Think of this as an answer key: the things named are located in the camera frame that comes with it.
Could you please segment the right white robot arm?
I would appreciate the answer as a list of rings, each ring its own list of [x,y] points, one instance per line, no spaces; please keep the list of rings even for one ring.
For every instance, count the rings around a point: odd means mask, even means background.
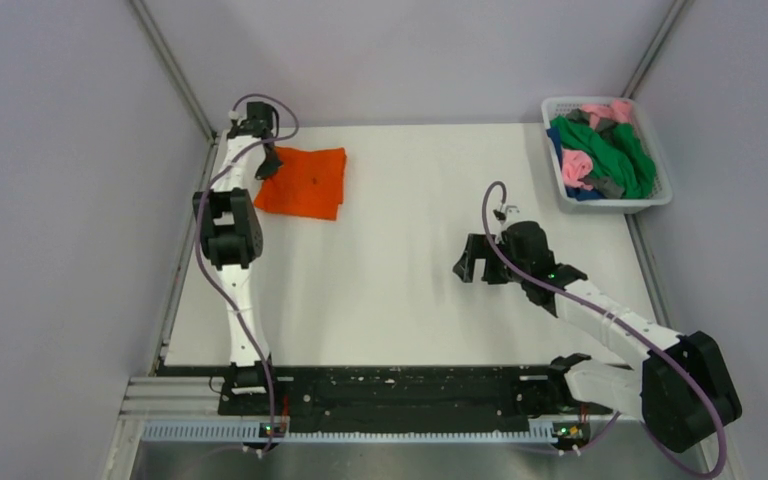
[[[477,261],[488,285],[516,284],[551,316],[588,334],[621,359],[609,365],[585,354],[552,363],[549,404],[572,412],[595,403],[641,421],[671,452],[683,453],[743,415],[743,406],[718,343],[696,331],[663,327],[601,291],[576,267],[559,263],[535,221],[504,227],[499,236],[470,233],[453,267],[473,281]]]

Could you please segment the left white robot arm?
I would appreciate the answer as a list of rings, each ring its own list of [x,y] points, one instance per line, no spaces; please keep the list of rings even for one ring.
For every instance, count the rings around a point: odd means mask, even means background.
[[[216,160],[208,185],[192,198],[196,261],[227,313],[230,372],[223,394],[242,395],[263,414],[277,407],[281,388],[266,371],[270,350],[253,294],[253,263],[264,247],[254,198],[266,168],[278,164],[273,139],[279,114],[265,96],[250,94],[237,101],[229,118],[231,127],[221,143],[224,157]]]

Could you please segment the orange t-shirt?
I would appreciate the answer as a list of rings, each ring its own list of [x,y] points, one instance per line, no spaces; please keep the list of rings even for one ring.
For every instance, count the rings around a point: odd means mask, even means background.
[[[304,151],[277,147],[283,165],[264,180],[253,202],[266,213],[336,221],[344,201],[344,148]]]

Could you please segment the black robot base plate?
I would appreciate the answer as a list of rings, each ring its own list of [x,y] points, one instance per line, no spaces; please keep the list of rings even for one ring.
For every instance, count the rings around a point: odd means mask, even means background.
[[[602,415],[574,400],[561,375],[537,366],[233,367],[221,416],[263,416],[281,432],[523,433],[538,419]]]

